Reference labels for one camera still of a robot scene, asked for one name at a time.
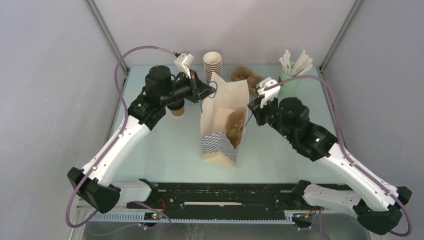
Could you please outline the paper takeout bag blue handles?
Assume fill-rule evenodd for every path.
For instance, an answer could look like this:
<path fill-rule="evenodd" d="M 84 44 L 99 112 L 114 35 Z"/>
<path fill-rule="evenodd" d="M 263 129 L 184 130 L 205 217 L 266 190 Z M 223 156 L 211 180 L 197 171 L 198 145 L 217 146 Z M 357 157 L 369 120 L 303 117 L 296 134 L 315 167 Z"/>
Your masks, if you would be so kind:
<path fill-rule="evenodd" d="M 201 103 L 200 134 L 203 160 L 227 167 L 236 167 L 241 142 L 249 116 L 250 94 L 246 80 L 226 82 L 213 73 L 208 85 L 216 88 L 212 97 Z M 244 111 L 244 129 L 241 142 L 234 148 L 226 136 L 228 116 L 235 111 Z"/>

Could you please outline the single brown paper cup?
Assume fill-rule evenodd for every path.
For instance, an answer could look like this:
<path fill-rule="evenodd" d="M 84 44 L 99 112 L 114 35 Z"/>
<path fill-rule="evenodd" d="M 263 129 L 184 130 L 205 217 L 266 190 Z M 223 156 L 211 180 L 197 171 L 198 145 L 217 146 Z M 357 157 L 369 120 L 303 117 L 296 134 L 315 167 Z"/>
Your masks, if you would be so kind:
<path fill-rule="evenodd" d="M 169 108 L 171 114 L 175 117 L 181 117 L 185 113 L 185 107 Z"/>

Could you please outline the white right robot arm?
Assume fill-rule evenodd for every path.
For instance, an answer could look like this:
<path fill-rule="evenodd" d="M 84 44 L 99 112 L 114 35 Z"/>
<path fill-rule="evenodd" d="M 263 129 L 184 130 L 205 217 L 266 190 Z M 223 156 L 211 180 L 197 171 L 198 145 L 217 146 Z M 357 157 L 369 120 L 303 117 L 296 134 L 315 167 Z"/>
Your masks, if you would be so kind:
<path fill-rule="evenodd" d="M 356 218 L 374 234 L 393 233 L 403 216 L 402 208 L 412 196 L 407 187 L 395 187 L 373 174 L 339 144 L 335 135 L 311 122 L 309 108 L 298 98 L 263 103 L 258 97 L 248 108 L 257 125 L 269 125 L 298 154 L 334 171 L 351 189 L 335 190 L 300 180 L 290 196 L 295 208 L 311 205 L 335 210 Z"/>

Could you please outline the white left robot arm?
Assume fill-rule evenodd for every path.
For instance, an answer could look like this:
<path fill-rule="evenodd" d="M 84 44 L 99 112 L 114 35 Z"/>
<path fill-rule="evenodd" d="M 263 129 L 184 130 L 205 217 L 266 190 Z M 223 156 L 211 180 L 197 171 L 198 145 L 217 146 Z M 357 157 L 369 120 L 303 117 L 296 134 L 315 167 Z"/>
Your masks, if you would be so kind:
<path fill-rule="evenodd" d="M 126 108 L 113 136 L 91 161 L 68 171 L 76 194 L 99 213 L 112 210 L 123 192 L 112 184 L 113 176 L 136 144 L 153 130 L 167 109 L 177 111 L 185 100 L 198 103 L 216 92 L 217 88 L 201 81 L 195 70 L 173 75 L 165 65 L 150 68 L 141 93 Z"/>

